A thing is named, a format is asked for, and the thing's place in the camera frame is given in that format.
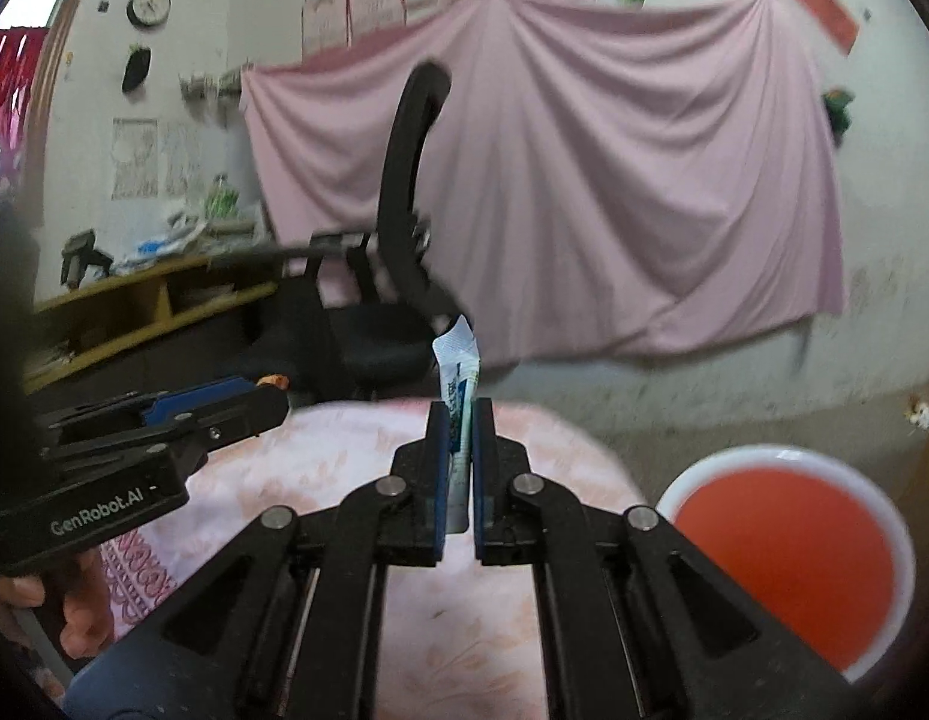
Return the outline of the person left hand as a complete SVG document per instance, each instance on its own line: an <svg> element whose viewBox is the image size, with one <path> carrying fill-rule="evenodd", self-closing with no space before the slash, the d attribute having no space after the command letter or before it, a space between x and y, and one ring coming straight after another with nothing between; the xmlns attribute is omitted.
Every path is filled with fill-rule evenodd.
<svg viewBox="0 0 929 720"><path fill-rule="evenodd" d="M110 589L98 548L69 557L44 575L0 575L0 715L51 718L61 715L48 689L22 665L17 650L28 639L16 618L19 611L55 608L61 624L58 647L72 660L98 655L115 640Z"/></svg>

